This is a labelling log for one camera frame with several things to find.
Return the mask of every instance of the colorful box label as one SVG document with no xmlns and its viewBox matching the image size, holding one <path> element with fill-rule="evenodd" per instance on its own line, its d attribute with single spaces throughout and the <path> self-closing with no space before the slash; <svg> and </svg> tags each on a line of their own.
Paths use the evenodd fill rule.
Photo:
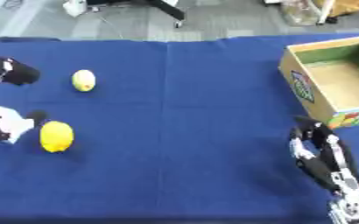
<svg viewBox="0 0 359 224">
<path fill-rule="evenodd" d="M 314 103 L 314 95 L 309 77 L 302 73 L 292 71 L 292 79 L 295 94 L 301 99 Z"/>
<path fill-rule="evenodd" d="M 331 120 L 329 120 L 328 126 L 331 129 L 359 126 L 359 110 L 337 113 Z"/>
</svg>

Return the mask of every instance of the pale yellow ball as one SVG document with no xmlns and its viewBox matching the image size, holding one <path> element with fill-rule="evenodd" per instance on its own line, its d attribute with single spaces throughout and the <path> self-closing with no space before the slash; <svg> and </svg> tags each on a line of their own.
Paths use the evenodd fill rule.
<svg viewBox="0 0 359 224">
<path fill-rule="evenodd" d="M 72 76 L 74 87 L 82 92 L 90 91 L 95 86 L 95 76 L 89 70 L 79 70 Z"/>
<path fill-rule="evenodd" d="M 40 130 L 39 138 L 46 151 L 65 151 L 74 141 L 74 131 L 64 122 L 47 122 Z"/>
</svg>

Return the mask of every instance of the floor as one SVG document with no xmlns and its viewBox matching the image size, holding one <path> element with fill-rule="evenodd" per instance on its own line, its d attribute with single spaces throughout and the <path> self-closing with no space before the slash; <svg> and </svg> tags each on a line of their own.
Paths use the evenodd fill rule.
<svg viewBox="0 0 359 224">
<path fill-rule="evenodd" d="M 341 17 L 338 24 L 290 26 L 278 6 L 262 0 L 180 0 L 187 22 L 173 27 L 165 13 L 142 4 L 102 7 L 78 18 L 62 9 L 65 0 L 24 0 L 0 9 L 0 36 L 60 39 L 132 39 L 198 41 L 237 36 L 325 32 L 359 32 L 359 13 Z"/>
</svg>

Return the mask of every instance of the open box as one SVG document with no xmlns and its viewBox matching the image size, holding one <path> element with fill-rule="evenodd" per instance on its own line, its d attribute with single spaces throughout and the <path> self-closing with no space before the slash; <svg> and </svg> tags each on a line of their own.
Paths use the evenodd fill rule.
<svg viewBox="0 0 359 224">
<path fill-rule="evenodd" d="M 359 125 L 359 37 L 289 45 L 280 71 L 312 118 Z"/>
</svg>

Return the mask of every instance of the robotic hand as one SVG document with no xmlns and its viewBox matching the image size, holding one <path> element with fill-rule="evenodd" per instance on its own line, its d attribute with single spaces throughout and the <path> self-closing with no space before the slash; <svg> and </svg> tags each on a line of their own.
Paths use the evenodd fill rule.
<svg viewBox="0 0 359 224">
<path fill-rule="evenodd" d="M 0 107 L 0 141 L 14 144 L 28 130 L 39 127 L 46 118 L 47 114 L 42 110 L 22 117 L 14 109 Z"/>
<path fill-rule="evenodd" d="M 332 193 L 328 204 L 334 224 L 359 224 L 359 172 L 349 147 L 324 123 L 303 116 L 295 119 L 298 127 L 290 133 L 290 150 L 296 165 Z M 320 153 L 307 149 L 306 140 Z"/>
<path fill-rule="evenodd" d="M 39 71 L 14 59 L 0 58 L 0 83 L 32 84 L 39 79 Z"/>
</svg>

